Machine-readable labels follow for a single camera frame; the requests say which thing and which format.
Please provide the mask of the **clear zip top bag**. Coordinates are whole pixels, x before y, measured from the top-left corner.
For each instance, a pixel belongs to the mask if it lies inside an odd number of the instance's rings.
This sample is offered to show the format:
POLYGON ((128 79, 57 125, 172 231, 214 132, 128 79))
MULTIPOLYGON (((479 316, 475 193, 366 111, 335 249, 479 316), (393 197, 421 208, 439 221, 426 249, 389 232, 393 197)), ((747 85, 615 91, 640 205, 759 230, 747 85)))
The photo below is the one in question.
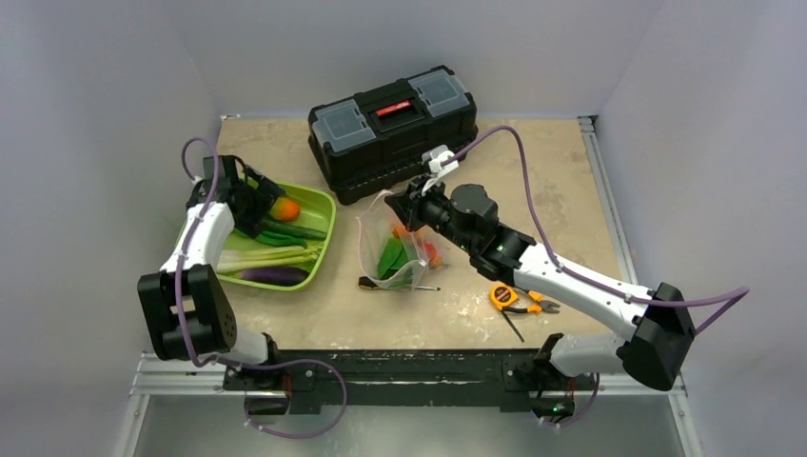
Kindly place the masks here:
POLYGON ((385 202, 392 194, 382 190, 356 218, 361 288, 385 290, 425 289, 424 276, 445 267, 447 261, 436 239, 422 228, 409 231, 385 202))

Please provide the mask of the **orange green mango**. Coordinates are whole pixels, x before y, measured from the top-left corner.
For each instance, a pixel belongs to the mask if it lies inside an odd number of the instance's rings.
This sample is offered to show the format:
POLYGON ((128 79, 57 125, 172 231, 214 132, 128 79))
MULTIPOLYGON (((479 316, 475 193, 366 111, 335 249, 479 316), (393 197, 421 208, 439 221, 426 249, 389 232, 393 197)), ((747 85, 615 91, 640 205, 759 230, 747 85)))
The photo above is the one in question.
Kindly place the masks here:
POLYGON ((288 197, 279 197, 269 210, 269 216, 280 222, 292 222, 299 218, 301 207, 288 197))

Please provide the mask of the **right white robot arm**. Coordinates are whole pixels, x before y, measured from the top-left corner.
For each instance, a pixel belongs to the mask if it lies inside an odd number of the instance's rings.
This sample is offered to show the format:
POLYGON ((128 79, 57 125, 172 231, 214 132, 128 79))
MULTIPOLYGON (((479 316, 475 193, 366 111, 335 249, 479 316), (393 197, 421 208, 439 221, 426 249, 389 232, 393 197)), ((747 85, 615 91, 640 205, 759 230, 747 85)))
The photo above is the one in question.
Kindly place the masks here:
POLYGON ((607 327, 603 335, 555 334, 547 339, 534 373, 546 387, 584 373, 625 373, 646 387, 672 389, 696 337, 682 292, 667 283, 656 288, 628 284, 589 268, 565 271, 543 245, 501 222, 499 206, 481 185, 465 184, 451 194, 426 177, 384 197, 406 229, 429 227, 467 253, 483 277, 560 301, 607 327))

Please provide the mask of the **green leafy vegetable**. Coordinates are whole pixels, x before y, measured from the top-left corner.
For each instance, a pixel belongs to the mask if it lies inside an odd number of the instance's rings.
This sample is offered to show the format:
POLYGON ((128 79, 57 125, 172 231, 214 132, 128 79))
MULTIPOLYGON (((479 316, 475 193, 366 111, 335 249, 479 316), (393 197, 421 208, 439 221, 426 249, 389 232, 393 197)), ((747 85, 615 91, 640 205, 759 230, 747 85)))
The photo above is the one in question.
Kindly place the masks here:
POLYGON ((412 282, 411 261, 404 243, 390 237, 377 263, 377 277, 388 288, 407 288, 412 282))

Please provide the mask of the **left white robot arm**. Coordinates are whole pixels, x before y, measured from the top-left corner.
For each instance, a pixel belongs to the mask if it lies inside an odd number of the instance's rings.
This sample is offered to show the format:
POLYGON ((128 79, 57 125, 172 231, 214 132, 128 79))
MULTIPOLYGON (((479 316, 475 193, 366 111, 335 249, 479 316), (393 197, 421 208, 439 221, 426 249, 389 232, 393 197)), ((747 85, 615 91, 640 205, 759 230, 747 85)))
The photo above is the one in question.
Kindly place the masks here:
POLYGON ((284 192, 235 155, 208 157, 204 168, 174 251, 137 283, 150 342, 164 361, 228 362, 246 367, 258 388, 271 389, 283 380, 284 364, 273 357, 268 335, 237 325, 216 267, 227 237, 239 231, 256 238, 284 192))

